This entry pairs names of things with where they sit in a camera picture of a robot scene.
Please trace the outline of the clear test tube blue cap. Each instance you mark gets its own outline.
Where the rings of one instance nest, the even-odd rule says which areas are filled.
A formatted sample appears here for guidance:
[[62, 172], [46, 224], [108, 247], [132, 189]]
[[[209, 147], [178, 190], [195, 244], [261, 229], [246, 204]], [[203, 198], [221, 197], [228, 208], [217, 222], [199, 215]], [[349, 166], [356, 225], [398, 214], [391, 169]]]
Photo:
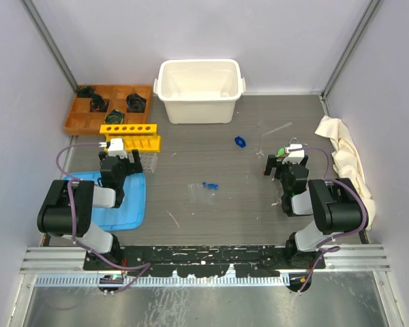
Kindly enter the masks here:
[[211, 203], [214, 201], [217, 197], [217, 191], [219, 190], [219, 185], [216, 183], [206, 183], [203, 182], [202, 186], [204, 188], [204, 195], [205, 195], [205, 200], [208, 203]]

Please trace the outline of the clear plastic tube rack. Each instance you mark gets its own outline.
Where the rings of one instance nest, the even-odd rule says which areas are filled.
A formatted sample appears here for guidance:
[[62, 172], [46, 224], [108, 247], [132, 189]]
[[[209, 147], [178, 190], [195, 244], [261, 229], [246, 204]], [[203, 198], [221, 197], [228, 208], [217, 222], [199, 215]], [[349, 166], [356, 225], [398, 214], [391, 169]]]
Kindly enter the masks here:
[[139, 156], [143, 171], [154, 173], [157, 165], [157, 153], [139, 152]]

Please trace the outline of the green rainbow spoon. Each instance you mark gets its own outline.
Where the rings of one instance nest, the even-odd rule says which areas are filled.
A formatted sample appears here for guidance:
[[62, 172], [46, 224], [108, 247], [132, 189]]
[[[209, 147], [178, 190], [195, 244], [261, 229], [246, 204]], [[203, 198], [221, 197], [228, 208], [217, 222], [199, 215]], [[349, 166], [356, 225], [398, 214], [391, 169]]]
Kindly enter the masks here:
[[282, 148], [280, 148], [280, 149], [278, 150], [278, 152], [277, 152], [277, 154], [276, 154], [276, 157], [281, 157], [281, 156], [283, 156], [285, 153], [286, 153], [286, 152], [285, 152], [285, 148], [282, 147]]

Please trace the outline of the metal crucible tongs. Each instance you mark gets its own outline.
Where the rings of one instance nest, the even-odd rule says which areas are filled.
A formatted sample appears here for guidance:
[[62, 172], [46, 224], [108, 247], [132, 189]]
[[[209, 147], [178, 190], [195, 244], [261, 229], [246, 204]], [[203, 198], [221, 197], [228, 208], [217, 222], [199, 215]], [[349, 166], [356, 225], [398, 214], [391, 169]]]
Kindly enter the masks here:
[[304, 144], [300, 143], [297, 138], [292, 138], [290, 142], [288, 143], [288, 147], [291, 150], [295, 150], [295, 149], [307, 148], [308, 145], [306, 143]]

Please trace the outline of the yellow test tube rack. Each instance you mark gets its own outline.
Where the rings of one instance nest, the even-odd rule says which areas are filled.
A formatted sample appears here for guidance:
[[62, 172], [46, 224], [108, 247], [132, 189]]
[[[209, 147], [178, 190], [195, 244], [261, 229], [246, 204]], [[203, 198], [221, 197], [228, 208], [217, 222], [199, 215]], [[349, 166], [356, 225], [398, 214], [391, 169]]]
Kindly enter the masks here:
[[131, 152], [137, 149], [143, 153], [159, 153], [161, 151], [161, 136], [157, 134], [157, 124], [120, 124], [101, 125], [99, 133], [106, 138], [104, 145], [112, 138], [122, 138], [125, 150]]

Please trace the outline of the blue hexagonal cap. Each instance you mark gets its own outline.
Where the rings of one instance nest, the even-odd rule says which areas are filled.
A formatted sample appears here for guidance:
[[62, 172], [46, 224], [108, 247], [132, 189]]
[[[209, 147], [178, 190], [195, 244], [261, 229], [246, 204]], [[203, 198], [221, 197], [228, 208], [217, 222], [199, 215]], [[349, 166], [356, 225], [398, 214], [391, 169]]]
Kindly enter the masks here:
[[234, 138], [234, 142], [237, 146], [241, 147], [241, 148], [245, 148], [247, 146], [247, 142], [245, 141], [245, 138], [241, 137], [241, 136], [237, 136]]

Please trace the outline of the cream cloth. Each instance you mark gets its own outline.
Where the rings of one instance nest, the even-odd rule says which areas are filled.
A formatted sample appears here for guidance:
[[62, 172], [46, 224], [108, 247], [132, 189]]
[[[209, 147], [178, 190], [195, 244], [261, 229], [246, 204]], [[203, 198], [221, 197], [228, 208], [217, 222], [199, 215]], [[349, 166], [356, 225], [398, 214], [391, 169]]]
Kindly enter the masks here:
[[334, 148], [333, 169], [341, 178], [349, 178], [367, 209], [367, 229], [370, 230], [376, 216], [376, 205], [367, 188], [359, 152], [347, 126], [341, 119], [324, 115], [315, 134], [328, 138]]

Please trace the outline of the blue plastic tray lid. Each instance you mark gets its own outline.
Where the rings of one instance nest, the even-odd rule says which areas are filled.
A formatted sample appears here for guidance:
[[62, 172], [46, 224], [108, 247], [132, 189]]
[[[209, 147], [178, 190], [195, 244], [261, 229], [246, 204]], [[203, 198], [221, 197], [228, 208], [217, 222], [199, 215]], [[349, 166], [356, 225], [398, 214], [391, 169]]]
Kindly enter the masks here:
[[144, 220], [147, 191], [145, 175], [138, 173], [127, 176], [123, 190], [125, 195], [119, 208], [92, 208], [91, 221], [106, 232], [133, 230]]

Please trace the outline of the wooden compartment tray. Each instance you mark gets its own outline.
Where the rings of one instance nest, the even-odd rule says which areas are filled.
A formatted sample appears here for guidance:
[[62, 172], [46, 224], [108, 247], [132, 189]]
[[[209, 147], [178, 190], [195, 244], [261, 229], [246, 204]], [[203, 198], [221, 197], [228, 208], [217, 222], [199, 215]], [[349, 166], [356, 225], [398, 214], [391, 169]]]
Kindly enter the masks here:
[[[123, 122], [125, 124], [141, 124], [147, 122], [153, 98], [153, 89], [151, 86], [145, 84], [81, 84], [79, 86], [92, 86], [95, 90], [94, 93], [101, 95], [108, 102], [108, 109], [107, 112], [90, 112], [89, 106], [91, 98], [77, 98], [75, 94], [73, 104], [63, 127], [65, 132], [69, 135], [99, 134], [100, 126], [104, 124], [105, 117], [114, 109], [125, 114]], [[127, 112], [126, 97], [130, 93], [137, 93], [147, 100], [144, 113]]]

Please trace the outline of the rolled tie orange pattern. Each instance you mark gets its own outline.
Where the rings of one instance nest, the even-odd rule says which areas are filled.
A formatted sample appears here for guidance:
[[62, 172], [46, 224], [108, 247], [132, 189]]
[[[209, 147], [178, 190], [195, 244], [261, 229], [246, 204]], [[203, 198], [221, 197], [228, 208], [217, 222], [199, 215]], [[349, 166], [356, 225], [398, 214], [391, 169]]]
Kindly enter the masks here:
[[91, 96], [89, 111], [90, 112], [107, 112], [108, 102], [97, 93]]

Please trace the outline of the rolled tie brown blue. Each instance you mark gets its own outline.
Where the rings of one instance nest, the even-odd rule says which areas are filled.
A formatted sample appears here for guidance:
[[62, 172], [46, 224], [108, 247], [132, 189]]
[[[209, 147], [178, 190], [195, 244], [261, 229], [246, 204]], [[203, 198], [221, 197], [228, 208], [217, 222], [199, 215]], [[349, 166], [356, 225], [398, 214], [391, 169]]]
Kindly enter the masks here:
[[147, 100], [137, 93], [130, 93], [126, 97], [126, 104], [128, 113], [144, 113]]

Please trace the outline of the rolled tie dark green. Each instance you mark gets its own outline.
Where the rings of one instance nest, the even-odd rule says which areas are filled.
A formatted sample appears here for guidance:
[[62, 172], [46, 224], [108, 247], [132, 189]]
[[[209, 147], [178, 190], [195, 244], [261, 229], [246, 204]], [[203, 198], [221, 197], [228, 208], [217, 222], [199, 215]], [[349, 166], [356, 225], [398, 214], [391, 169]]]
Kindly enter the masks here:
[[95, 90], [92, 86], [79, 86], [76, 89], [77, 98], [92, 98]]

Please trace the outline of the white plastic bin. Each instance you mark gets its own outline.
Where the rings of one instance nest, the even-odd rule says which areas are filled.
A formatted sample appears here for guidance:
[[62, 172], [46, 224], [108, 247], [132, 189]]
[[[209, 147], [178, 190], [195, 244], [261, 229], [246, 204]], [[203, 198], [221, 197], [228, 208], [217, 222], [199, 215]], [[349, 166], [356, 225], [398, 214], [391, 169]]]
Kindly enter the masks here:
[[168, 60], [153, 92], [172, 124], [227, 124], [245, 92], [245, 79], [232, 59]]

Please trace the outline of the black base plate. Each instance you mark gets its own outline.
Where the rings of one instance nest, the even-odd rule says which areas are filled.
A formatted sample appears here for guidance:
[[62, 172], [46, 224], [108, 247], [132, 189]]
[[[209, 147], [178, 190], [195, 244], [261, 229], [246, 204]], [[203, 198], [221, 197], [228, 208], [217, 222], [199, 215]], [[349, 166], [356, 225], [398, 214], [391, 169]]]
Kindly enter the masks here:
[[150, 263], [146, 276], [181, 278], [223, 277], [230, 268], [236, 277], [278, 277], [283, 270], [309, 270], [319, 257], [275, 245], [126, 246], [122, 255], [123, 266]]

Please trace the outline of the aluminium rail frame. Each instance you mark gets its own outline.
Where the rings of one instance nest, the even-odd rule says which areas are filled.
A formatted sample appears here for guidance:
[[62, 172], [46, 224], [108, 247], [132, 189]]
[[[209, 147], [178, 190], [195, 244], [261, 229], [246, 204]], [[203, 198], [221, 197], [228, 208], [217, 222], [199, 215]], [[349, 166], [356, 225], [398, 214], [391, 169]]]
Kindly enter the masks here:
[[339, 251], [296, 252], [277, 245], [129, 246], [125, 271], [78, 247], [27, 249], [20, 272], [37, 286], [92, 286], [105, 291], [134, 287], [296, 286], [310, 270], [319, 273], [387, 272], [381, 245], [341, 245]]

